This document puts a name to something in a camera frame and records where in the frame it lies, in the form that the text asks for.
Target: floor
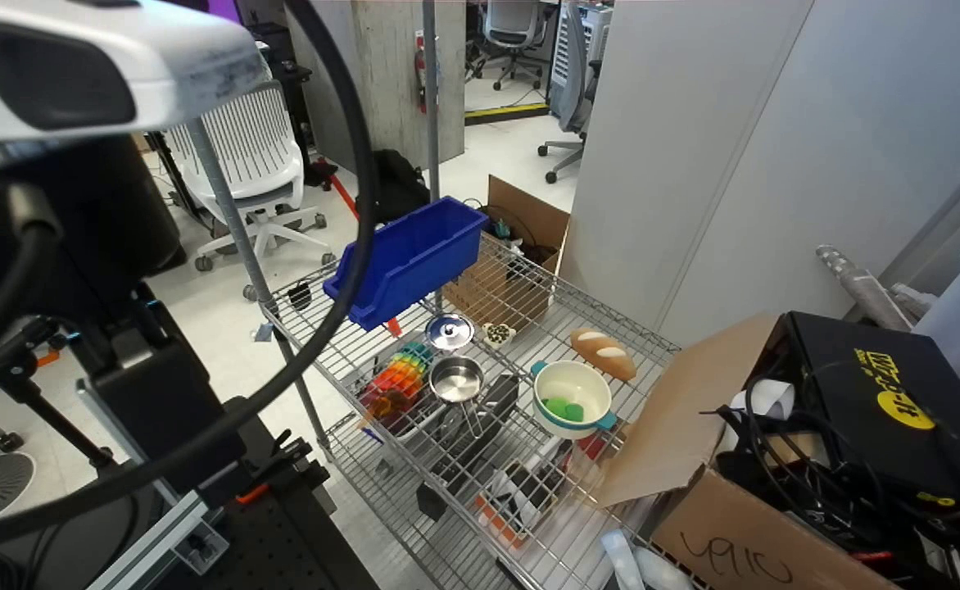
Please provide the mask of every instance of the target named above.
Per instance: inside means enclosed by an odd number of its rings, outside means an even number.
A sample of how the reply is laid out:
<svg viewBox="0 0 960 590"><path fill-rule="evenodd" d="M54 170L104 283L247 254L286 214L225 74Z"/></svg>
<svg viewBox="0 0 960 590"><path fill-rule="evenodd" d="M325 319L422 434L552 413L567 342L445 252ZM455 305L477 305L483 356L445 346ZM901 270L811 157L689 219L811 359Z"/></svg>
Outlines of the floor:
<svg viewBox="0 0 960 590"><path fill-rule="evenodd" d="M570 209L572 191L575 191L575 167L567 170L561 182L547 186L545 182L547 159L536 157L536 142L547 142L547 139L562 139L552 117L522 117L522 120L467 127L465 155L441 164L445 194L467 202L483 202L488 175L499 175L508 182L517 182L522 191L529 191L534 198L561 209ZM332 222L320 231L320 239L326 243L332 252L341 252L341 245L353 231L350 214L332 194L312 191L308 198ZM195 222L188 222L185 214L172 209L172 216L180 222L182 245L193 248L205 231ZM281 245L262 262L264 262L268 283L286 285L288 278L315 270L317 259L320 259L320 248ZM262 319L254 305L242 301L238 294L242 285L246 285L246 276L237 259L219 262L205 276L199 276L188 265L180 265L150 278L150 287L170 308L170 316L180 322L195 353L208 367L211 388L223 400L251 393L268 375L281 367L281 353L276 351L276 343L254 342L254 328ZM69 356L63 356L50 364L44 369L38 369L34 383L96 441L104 441L119 453L119 446L104 436L98 418L81 407L71 388L74 376L78 376L78 367ZM326 422L347 413L347 404L317 375L308 375L308 388ZM296 429L305 439L315 436L312 422L305 418L301 400L296 393L286 393L277 404L270 404L262 413L262 418L268 422L270 434ZM22 455L30 455L34 465L34 479L30 482L27 495L10 510L59 498L96 479L96 472L78 453L71 453L44 422L38 422L27 407L15 407L4 393L0 393L0 426L27 436ZM408 585L422 585L416 570L408 570L412 565L407 560L407 553L397 551L392 537L377 525L371 509L345 485L345 479L335 475L326 492L338 502L335 521L345 526L347 541L358 547L363 565L371 570L392 567L397 570L392 585L399 585L403 581L416 581Z"/></svg>

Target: blue plastic bin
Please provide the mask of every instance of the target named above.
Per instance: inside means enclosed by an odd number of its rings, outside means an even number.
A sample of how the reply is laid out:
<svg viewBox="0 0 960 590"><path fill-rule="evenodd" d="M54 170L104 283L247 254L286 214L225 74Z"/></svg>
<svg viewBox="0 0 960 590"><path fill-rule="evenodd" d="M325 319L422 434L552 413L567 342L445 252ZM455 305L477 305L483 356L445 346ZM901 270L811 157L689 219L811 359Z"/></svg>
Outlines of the blue plastic bin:
<svg viewBox="0 0 960 590"><path fill-rule="evenodd" d="M377 230L365 278L347 319L377 328L403 308L457 278L477 259L483 216L457 199L435 199ZM353 243L345 248L325 292L338 298L347 285Z"/></svg>

